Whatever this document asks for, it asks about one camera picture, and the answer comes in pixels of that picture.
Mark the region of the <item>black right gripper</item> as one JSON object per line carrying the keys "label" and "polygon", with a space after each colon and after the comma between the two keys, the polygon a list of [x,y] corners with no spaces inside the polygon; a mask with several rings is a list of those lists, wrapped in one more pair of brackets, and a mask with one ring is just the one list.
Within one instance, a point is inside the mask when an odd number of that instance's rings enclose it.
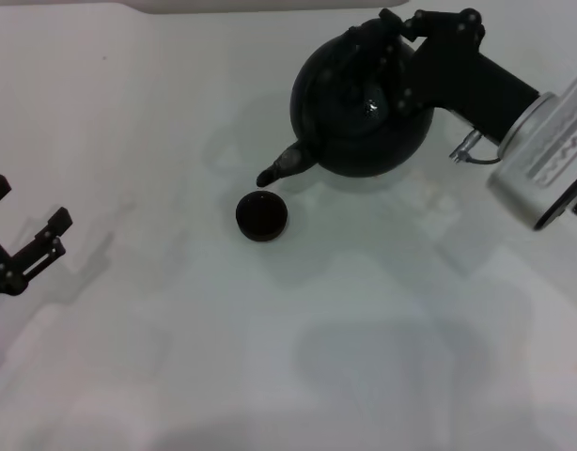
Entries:
{"label": "black right gripper", "polygon": [[486,31],[477,10],[419,9],[402,20],[384,8],[379,18],[410,42],[426,38],[414,53],[402,41],[391,42],[380,58],[379,81],[396,115],[445,109],[501,142],[539,98],[537,90],[479,51]]}

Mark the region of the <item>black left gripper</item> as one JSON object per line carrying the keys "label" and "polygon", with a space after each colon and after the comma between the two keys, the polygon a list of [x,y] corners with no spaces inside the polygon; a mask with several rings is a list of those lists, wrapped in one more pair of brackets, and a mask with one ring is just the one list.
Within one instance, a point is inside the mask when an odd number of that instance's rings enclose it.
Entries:
{"label": "black left gripper", "polygon": [[[0,174],[0,202],[10,191],[7,178]],[[20,295],[26,290],[26,283],[64,256],[66,249],[61,238],[72,224],[69,211],[61,207],[34,239],[13,257],[0,244],[0,294]]]}

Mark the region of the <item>black round teapot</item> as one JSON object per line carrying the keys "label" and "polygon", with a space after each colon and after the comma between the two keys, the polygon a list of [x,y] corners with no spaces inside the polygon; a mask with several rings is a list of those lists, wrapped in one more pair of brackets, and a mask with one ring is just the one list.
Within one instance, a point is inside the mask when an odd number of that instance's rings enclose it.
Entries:
{"label": "black round teapot", "polygon": [[257,176],[259,188],[315,165],[347,178],[376,177],[413,156],[434,112],[404,117],[390,107],[379,69],[386,45],[394,41],[403,42],[375,18],[325,42],[307,58],[290,96],[296,141]]}

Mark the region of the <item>small dark teacup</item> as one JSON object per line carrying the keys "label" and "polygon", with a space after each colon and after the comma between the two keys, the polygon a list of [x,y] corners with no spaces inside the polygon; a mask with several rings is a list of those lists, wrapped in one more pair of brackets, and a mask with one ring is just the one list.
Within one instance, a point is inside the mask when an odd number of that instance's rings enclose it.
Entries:
{"label": "small dark teacup", "polygon": [[255,242],[273,241],[285,230],[289,211],[285,201],[268,191],[245,195],[235,210],[240,232]]}

